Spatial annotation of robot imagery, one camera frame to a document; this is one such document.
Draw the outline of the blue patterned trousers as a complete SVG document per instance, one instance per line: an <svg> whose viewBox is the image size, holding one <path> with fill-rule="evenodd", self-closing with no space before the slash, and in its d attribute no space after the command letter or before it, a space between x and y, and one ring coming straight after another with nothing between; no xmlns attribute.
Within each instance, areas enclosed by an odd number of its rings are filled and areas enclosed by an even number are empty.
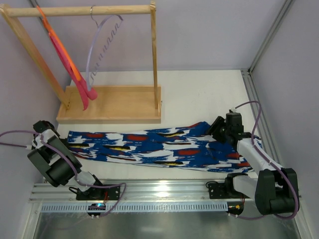
<svg viewBox="0 0 319 239"><path fill-rule="evenodd" d="M252 171L230 144L207 135L209 127L201 121L129 133L70 131L67 144L76 157L86 160L219 173Z"/></svg>

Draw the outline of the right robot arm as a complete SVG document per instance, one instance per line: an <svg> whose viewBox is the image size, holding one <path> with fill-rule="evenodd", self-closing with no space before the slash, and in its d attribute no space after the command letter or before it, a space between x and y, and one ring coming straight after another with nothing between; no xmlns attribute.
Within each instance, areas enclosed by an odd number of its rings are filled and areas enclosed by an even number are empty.
<svg viewBox="0 0 319 239"><path fill-rule="evenodd" d="M216 198L218 191L230 198L247 196L254 200L263 216L275 215L283 219L285 213L288 218L296 215L300 204L295 170L275 162L254 136L245 132L240 113L228 112L224 118L218 116L206 133L217 142L230 144L258 175L254 179L247 173L230 173L221 186L208 185L211 198Z"/></svg>

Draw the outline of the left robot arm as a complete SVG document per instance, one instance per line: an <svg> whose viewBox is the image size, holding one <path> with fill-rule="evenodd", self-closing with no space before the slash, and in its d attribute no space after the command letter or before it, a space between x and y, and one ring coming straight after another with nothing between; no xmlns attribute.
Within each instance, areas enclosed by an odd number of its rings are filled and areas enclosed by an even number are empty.
<svg viewBox="0 0 319 239"><path fill-rule="evenodd" d="M81 170L82 164L54 126L40 120L33 125L33 129L36 133L27 157L47 182L58 187L65 186L71 180L76 186L69 187L69 191L76 194L77 200L102 200L106 191L101 188L103 184L95 175Z"/></svg>

